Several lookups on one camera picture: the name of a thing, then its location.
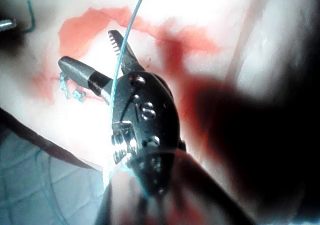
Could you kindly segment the right arm needle driver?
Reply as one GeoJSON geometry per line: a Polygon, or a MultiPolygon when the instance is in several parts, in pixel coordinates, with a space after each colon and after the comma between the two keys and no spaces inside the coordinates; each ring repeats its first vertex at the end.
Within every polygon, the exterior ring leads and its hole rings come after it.
{"type": "Polygon", "coordinates": [[[116,164],[153,150],[186,150],[170,90],[159,76],[146,71],[117,80],[111,129],[116,164]]]}

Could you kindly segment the right arm needle driver jaw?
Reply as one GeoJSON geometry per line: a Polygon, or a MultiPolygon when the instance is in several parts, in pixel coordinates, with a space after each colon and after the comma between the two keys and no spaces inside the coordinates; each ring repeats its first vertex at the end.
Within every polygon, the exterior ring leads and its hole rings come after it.
{"type": "Polygon", "coordinates": [[[131,72],[145,70],[138,62],[128,42],[125,41],[124,37],[118,30],[109,30],[108,35],[117,59],[120,57],[121,48],[122,45],[124,45],[124,49],[120,58],[120,69],[124,75],[131,72]]]}
{"type": "Polygon", "coordinates": [[[111,102],[112,78],[69,56],[61,57],[58,66],[78,86],[91,90],[106,103],[111,102]]]}

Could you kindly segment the left arm needle driver jaw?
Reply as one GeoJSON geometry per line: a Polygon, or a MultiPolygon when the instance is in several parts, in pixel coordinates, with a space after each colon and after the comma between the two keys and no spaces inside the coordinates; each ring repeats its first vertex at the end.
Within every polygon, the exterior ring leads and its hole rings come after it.
{"type": "Polygon", "coordinates": [[[0,20],[0,32],[5,32],[14,29],[17,26],[17,22],[13,18],[6,18],[0,20]]]}

